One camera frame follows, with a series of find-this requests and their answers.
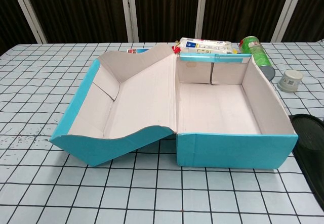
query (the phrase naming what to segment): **white plastic cup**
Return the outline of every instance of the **white plastic cup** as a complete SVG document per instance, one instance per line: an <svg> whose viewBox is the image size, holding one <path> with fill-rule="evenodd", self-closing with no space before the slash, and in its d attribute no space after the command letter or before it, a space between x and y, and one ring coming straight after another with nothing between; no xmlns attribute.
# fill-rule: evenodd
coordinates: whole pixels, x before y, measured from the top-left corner
<svg viewBox="0 0 324 224"><path fill-rule="evenodd" d="M303 74L296 70L287 70L283 74L279 83L278 88L286 93L294 93L298 89L298 85L303 79Z"/></svg>

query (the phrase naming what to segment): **cardboard box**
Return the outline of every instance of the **cardboard box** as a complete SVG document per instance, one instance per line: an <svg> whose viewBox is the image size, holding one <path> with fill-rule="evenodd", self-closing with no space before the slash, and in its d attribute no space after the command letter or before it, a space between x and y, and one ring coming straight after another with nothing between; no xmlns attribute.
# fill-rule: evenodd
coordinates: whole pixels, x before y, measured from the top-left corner
<svg viewBox="0 0 324 224"><path fill-rule="evenodd" d="M177 134L181 166L278 168L297 135L251 55L109 52L50 141L96 166Z"/></svg>

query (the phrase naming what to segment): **table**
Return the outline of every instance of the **table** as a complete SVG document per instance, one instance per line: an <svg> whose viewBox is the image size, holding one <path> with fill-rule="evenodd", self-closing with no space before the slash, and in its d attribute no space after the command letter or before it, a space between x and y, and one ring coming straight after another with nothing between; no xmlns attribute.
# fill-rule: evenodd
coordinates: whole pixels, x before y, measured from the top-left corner
<svg viewBox="0 0 324 224"><path fill-rule="evenodd" d="M276 170L179 167L170 138L91 168L48 142L95 58L155 44L17 45L0 57L0 223L324 223L292 154ZM324 44L263 46L287 113L323 119ZM287 69L304 75L295 94L276 88Z"/></svg>

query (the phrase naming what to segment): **green can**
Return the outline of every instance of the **green can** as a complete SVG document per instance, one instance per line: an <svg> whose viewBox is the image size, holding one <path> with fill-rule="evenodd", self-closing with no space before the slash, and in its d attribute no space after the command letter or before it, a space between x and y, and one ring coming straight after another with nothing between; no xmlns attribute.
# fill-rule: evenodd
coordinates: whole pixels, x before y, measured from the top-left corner
<svg viewBox="0 0 324 224"><path fill-rule="evenodd" d="M275 76L275 70L271 66L271 63L264 51L264 48L260 44L258 38L254 36L248 36L241 40L239 43L239 50L243 54L253 55L255 63L259 66L265 77L271 81Z"/></svg>

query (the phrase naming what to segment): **open box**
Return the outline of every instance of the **open box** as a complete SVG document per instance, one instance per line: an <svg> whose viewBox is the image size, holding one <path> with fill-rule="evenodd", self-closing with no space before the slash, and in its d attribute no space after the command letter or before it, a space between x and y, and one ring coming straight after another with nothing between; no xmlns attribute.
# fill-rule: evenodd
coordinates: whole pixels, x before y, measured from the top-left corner
<svg viewBox="0 0 324 224"><path fill-rule="evenodd" d="M95 166L177 134L181 166L278 168L297 135L251 55L109 52L50 141Z"/></svg>

